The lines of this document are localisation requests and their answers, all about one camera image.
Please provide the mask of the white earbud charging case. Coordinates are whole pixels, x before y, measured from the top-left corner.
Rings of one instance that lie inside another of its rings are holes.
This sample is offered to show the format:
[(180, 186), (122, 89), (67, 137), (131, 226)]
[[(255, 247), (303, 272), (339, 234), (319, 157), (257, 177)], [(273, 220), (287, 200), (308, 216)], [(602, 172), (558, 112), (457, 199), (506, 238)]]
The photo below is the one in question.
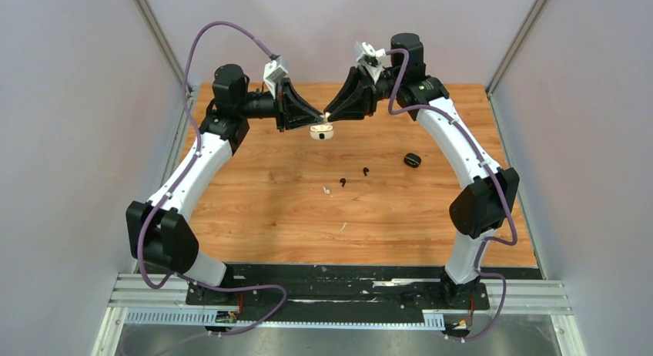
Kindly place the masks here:
[(311, 138), (315, 140), (332, 139), (334, 135), (334, 128), (331, 123), (323, 123), (311, 126), (309, 131)]

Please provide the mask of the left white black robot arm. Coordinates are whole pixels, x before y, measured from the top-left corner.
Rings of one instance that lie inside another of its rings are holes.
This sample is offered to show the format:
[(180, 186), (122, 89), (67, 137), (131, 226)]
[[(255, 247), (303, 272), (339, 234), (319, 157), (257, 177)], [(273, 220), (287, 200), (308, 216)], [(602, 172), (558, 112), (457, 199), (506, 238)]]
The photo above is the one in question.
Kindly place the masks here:
[(250, 92), (249, 77), (236, 64), (220, 66), (214, 74), (213, 99), (196, 138), (168, 180), (146, 201), (133, 201), (126, 210), (132, 256), (168, 274), (206, 285), (217, 304), (236, 294), (230, 265), (199, 248), (189, 219), (217, 171), (242, 145), (250, 119), (273, 118), (281, 132), (322, 123), (323, 115), (300, 97), (287, 78), (282, 58), (265, 64), (265, 92)]

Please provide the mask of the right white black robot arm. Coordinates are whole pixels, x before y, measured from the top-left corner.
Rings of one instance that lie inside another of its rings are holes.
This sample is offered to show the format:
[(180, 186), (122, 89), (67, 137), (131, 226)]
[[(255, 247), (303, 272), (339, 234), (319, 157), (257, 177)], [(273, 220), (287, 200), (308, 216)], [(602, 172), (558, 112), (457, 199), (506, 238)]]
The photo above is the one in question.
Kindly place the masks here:
[(375, 49), (367, 42), (354, 46), (357, 64), (336, 97), (312, 126), (314, 139), (329, 139), (333, 124), (372, 116), (387, 100), (388, 113), (406, 113), (440, 148), (460, 184), (449, 208), (456, 229), (453, 251), (440, 277), (439, 297), (448, 307), (460, 307), (484, 277), (480, 265), (487, 245), (517, 243), (512, 209), (520, 177), (503, 168), (474, 138), (455, 109), (450, 93), (426, 73), (424, 45), (414, 33), (396, 34), (391, 48)]

